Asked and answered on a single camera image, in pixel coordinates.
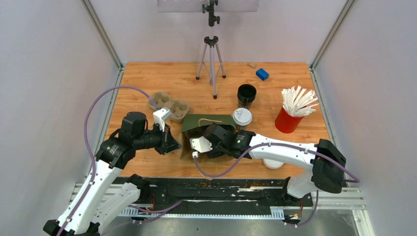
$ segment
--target red container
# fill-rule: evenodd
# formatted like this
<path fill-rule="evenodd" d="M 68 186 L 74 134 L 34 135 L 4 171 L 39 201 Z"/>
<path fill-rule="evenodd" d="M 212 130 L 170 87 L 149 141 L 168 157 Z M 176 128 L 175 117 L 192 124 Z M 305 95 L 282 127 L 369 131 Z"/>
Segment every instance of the red container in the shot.
<path fill-rule="evenodd" d="M 287 114 L 287 112 L 282 107 L 275 119 L 275 127 L 283 133 L 292 133 L 297 128 L 303 117 L 304 116 L 292 117 Z"/>

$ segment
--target gray wall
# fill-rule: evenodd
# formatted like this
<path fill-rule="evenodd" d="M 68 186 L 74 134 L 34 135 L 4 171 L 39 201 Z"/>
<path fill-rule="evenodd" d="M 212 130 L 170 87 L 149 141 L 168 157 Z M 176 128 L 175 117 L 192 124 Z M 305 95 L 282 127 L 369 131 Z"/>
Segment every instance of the gray wall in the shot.
<path fill-rule="evenodd" d="M 211 33 L 208 14 L 158 13 L 156 2 L 92 0 L 123 62 L 199 61 L 203 38 Z M 258 12 L 216 13 L 222 59 L 311 62 L 344 3 L 260 0 Z"/>
<path fill-rule="evenodd" d="M 79 0 L 1 1 L 0 32 L 0 231 L 44 235 L 89 168 L 84 117 L 117 70 Z"/>
<path fill-rule="evenodd" d="M 416 1 L 356 1 L 318 68 L 377 236 L 416 234 L 416 10 Z"/>

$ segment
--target metal frame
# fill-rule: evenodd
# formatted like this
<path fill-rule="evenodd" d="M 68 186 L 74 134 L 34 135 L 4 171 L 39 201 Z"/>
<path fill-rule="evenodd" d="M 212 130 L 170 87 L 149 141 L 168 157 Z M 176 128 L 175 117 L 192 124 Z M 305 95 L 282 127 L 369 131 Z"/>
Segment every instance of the metal frame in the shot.
<path fill-rule="evenodd" d="M 83 4 L 84 8 L 86 9 L 88 15 L 91 18 L 92 23 L 94 24 L 95 28 L 97 29 L 98 34 L 100 35 L 101 39 L 103 40 L 104 45 L 107 48 L 107 51 L 109 51 L 110 56 L 112 57 L 113 62 L 119 69 L 119 71 L 123 68 L 123 64 L 121 63 L 112 43 L 110 42 L 109 37 L 106 34 L 106 31 L 103 28 L 103 25 L 101 24 L 97 13 L 94 10 L 94 7 L 91 4 L 90 0 L 81 0 L 81 3 Z"/>
<path fill-rule="evenodd" d="M 120 69 L 119 74 L 116 78 L 116 81 L 113 84 L 113 87 L 119 86 L 121 84 L 121 79 L 122 79 L 123 74 L 124 74 L 124 69 L 125 69 L 124 66 Z M 115 89 L 115 90 L 110 92 L 111 98 L 110 98 L 109 105 L 106 109 L 106 116 L 104 118 L 103 124 L 102 124 L 101 129 L 100 129 L 99 138 L 98 138 L 97 144 L 95 146 L 96 147 L 95 152 L 98 151 L 98 149 L 100 148 L 100 144 L 106 138 L 107 128 L 109 127 L 110 118 L 112 117 L 113 108 L 115 107 L 115 102 L 116 102 L 118 92 L 119 92 L 118 89 Z"/>
<path fill-rule="evenodd" d="M 81 190 L 83 186 L 82 183 L 77 183 L 75 185 L 73 194 L 70 199 L 70 203 L 75 199 L 77 193 Z M 110 187 L 107 189 L 103 199 L 100 202 L 100 205 L 103 204 L 106 200 L 110 199 L 117 191 L 123 186 L 123 184 L 111 184 Z M 311 193 L 312 201 L 316 201 L 316 193 Z M 340 194 L 331 194 L 327 192 L 320 191 L 319 192 L 319 203 L 317 209 L 319 210 L 354 210 L 357 212 L 357 218 L 361 221 L 366 221 L 366 217 L 364 217 L 364 213 L 362 211 L 366 211 L 365 203 L 363 201 L 362 195 L 360 193 L 359 188 L 343 188 Z M 151 204 L 132 204 L 137 207 L 152 207 Z M 198 214 L 167 214 L 163 217 L 168 218 L 224 218 L 224 219 L 276 219 L 279 217 L 274 217 L 274 212 L 281 212 L 287 210 L 299 210 L 297 206 L 271 206 L 271 215 L 263 215 L 263 216 L 255 216 L 255 215 L 198 215 Z M 304 209 L 313 209 L 313 207 L 304 207 Z M 129 217 L 136 217 L 138 216 L 138 211 L 133 210 L 130 207 L 127 207 L 123 212 L 120 213 L 119 216 L 129 216 Z"/>
<path fill-rule="evenodd" d="M 349 14 L 350 10 L 352 9 L 355 0 L 347 0 L 345 5 L 342 8 L 339 16 L 337 17 L 336 21 L 334 22 L 333 26 L 331 27 L 330 32 L 328 33 L 325 41 L 323 42 L 319 52 L 317 53 L 316 57 L 314 58 L 313 62 L 311 63 L 310 68 L 312 70 L 317 68 L 317 65 L 320 63 L 321 59 L 323 58 L 324 53 L 326 52 L 328 46 L 330 45 L 331 41 L 333 40 L 334 36 L 336 35 L 337 31 L 339 30 L 340 26 L 342 25 L 343 21 L 345 20 L 346 16 Z"/>
<path fill-rule="evenodd" d="M 317 76 L 317 73 L 316 73 L 316 68 L 320 64 L 320 61 L 322 60 L 324 54 L 326 53 L 329 45 L 331 44 L 332 40 L 336 36 L 337 32 L 339 31 L 341 25 L 343 24 L 344 20 L 348 16 L 355 2 L 356 0 L 346 0 L 345 5 L 343 6 L 339 16 L 337 17 L 330 32 L 328 33 L 326 39 L 324 40 L 322 46 L 320 47 L 316 57 L 314 58 L 313 62 L 310 64 L 311 79 L 313 80 L 314 88 L 316 90 L 316 95 L 317 95 L 317 98 L 319 99 L 320 107 L 322 108 L 323 118 L 326 123 L 328 135 L 329 135 L 331 142 L 334 143 L 335 145 L 337 144 L 337 137 L 334 135 L 333 125 L 328 116 L 326 100 L 321 96 L 321 93 L 320 93 L 321 86 L 320 86 L 319 77 Z M 358 190 L 358 193 L 360 194 L 361 201 L 363 201 L 363 198 L 360 193 L 360 189 L 358 188 L 357 190 Z M 374 234 L 365 204 L 363 203 L 362 209 L 351 208 L 351 210 L 355 218 L 356 228 L 357 228 L 359 235 L 360 236 L 374 236 L 375 234 Z"/>
<path fill-rule="evenodd" d="M 110 56 L 112 57 L 112 60 L 114 61 L 115 65 L 118 67 L 119 69 L 119 74 L 118 77 L 116 79 L 115 82 L 115 86 L 119 85 L 121 83 L 121 79 L 124 73 L 124 65 L 121 63 L 119 57 L 117 56 L 117 53 L 114 49 L 114 47 L 112 46 L 102 24 L 100 23 L 100 20 L 91 4 L 90 0 L 81 0 L 81 2 L 83 3 L 87 13 L 89 14 L 91 21 L 93 22 L 94 26 L 96 27 L 100 37 L 102 38 Z M 318 67 L 321 59 L 323 58 L 323 55 L 325 54 L 327 48 L 329 47 L 330 43 L 332 42 L 333 38 L 335 37 L 335 35 L 337 34 L 339 28 L 341 27 L 343 21 L 346 19 L 347 15 L 349 14 L 350 10 L 352 9 L 353 4 L 355 3 L 355 0 L 346 0 L 339 16 L 337 17 L 336 21 L 334 22 L 331 30 L 329 31 L 326 39 L 324 40 L 322 46 L 320 47 L 317 55 L 315 56 L 313 62 L 310 64 L 310 74 L 311 74 L 311 78 L 313 80 L 313 84 L 316 90 L 316 94 L 317 97 L 319 99 L 321 108 L 322 108 L 322 112 L 323 112 L 323 117 L 326 123 L 326 127 L 328 130 L 328 135 L 330 137 L 330 140 L 336 144 L 336 137 L 333 133 L 333 128 L 332 128 L 332 122 L 328 117 L 328 111 L 326 109 L 326 101 L 325 99 L 321 96 L 321 86 L 320 86 L 320 80 L 317 77 L 316 74 L 316 68 Z M 99 146 L 99 144 L 104 140 L 105 135 L 106 135 L 106 131 L 107 131 L 107 127 L 110 121 L 110 117 L 112 115 L 113 112 L 113 108 L 114 108 L 114 103 L 117 97 L 117 90 L 114 90 L 112 92 L 112 97 L 109 103 L 109 106 L 107 108 L 107 112 L 106 112 L 106 118 L 103 122 L 101 131 L 100 131 L 100 135 L 99 135 L 99 140 L 97 143 L 97 147 Z M 74 199 L 76 193 L 79 191 L 80 189 L 80 185 L 77 183 L 75 188 L 74 188 L 74 193 L 73 196 L 71 197 L 71 201 Z M 112 184 L 111 187 L 108 189 L 108 192 L 106 192 L 103 200 L 109 198 L 112 194 L 114 194 L 112 191 L 114 191 L 115 188 L 119 188 L 119 185 L 117 184 Z M 313 197 L 313 201 L 315 200 L 315 193 L 312 193 L 312 197 Z M 150 207 L 150 205 L 137 205 L 139 207 Z M 281 211 L 281 210 L 295 210 L 297 207 L 272 207 L 271 211 Z M 349 209 L 352 210 L 353 216 L 355 218 L 355 222 L 356 222 L 356 227 L 358 230 L 358 233 L 360 236 L 374 236 L 374 232 L 372 229 L 372 225 L 370 223 L 369 220 L 369 216 L 368 216 L 368 212 L 366 210 L 366 207 L 364 205 L 364 201 L 363 198 L 361 196 L 360 193 L 360 189 L 359 188 L 344 188 L 343 192 L 341 194 L 329 194 L 329 193 L 325 193 L 325 192 L 321 192 L 320 193 L 320 198 L 319 198 L 319 206 L 318 209 L 321 210 L 326 210 L 326 209 Z M 132 211 L 132 209 L 125 209 L 121 216 L 137 216 L 137 212 Z M 201 215 L 175 215 L 175 214 L 166 214 L 163 217 L 167 217 L 167 218 L 219 218 L 219 216 L 211 216 L 211 215 L 205 215 L 205 216 L 201 216 Z M 252 219 L 253 216 L 221 216 L 223 218 L 244 218 L 244 219 Z"/>

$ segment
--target straw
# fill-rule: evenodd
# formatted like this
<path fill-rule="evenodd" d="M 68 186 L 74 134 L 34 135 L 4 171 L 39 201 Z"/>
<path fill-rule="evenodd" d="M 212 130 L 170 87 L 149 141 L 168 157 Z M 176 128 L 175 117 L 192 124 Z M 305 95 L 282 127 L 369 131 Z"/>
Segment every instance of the straw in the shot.
<path fill-rule="evenodd" d="M 312 104 L 318 100 L 315 97 L 316 92 L 310 90 L 304 94 L 306 90 L 306 88 L 301 88 L 301 86 L 297 86 L 297 89 L 295 89 L 294 86 L 281 91 L 282 98 L 284 99 L 282 106 L 287 114 L 292 117 L 303 117 L 316 111 L 316 109 L 312 108 L 318 105 L 318 103 Z"/>

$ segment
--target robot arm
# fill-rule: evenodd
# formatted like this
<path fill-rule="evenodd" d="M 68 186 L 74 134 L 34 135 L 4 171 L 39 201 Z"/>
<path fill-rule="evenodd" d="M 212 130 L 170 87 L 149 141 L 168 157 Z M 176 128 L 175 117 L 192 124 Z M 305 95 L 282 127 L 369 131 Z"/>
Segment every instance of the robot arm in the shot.
<path fill-rule="evenodd" d="M 218 124 L 211 124 L 198 139 L 191 139 L 196 150 L 194 157 L 201 152 L 225 153 L 239 158 L 242 154 L 249 159 L 271 159 L 299 166 L 306 171 L 297 177 L 288 177 L 283 186 L 284 197 L 300 199 L 304 195 L 321 189 L 330 193 L 342 191 L 344 173 L 329 161 L 312 154 L 324 154 L 341 166 L 346 165 L 345 157 L 328 140 L 320 139 L 318 144 L 298 144 L 275 140 L 251 131 L 237 134 L 227 131 Z"/>
<path fill-rule="evenodd" d="M 90 172 L 70 206 L 57 220 L 49 220 L 44 226 L 44 231 L 55 236 L 67 222 L 61 234 L 63 236 L 99 235 L 129 204 L 146 198 L 149 195 L 149 182 L 138 175 L 133 175 L 117 194 L 99 207 L 106 190 L 119 176 L 127 162 L 135 157 L 136 150 L 155 148 L 159 154 L 165 155 L 181 148 L 172 137 L 170 127 L 165 124 L 171 115 L 172 112 L 168 108 L 154 112 L 155 124 L 152 130 L 148 130 L 145 114 L 128 113 L 123 118 L 121 128 L 100 145 L 95 155 L 97 171 L 94 182 L 91 182 L 92 172 Z M 82 197 L 89 185 L 88 193 Z M 83 198 L 81 204 L 71 219 L 68 219 L 81 198 Z"/>

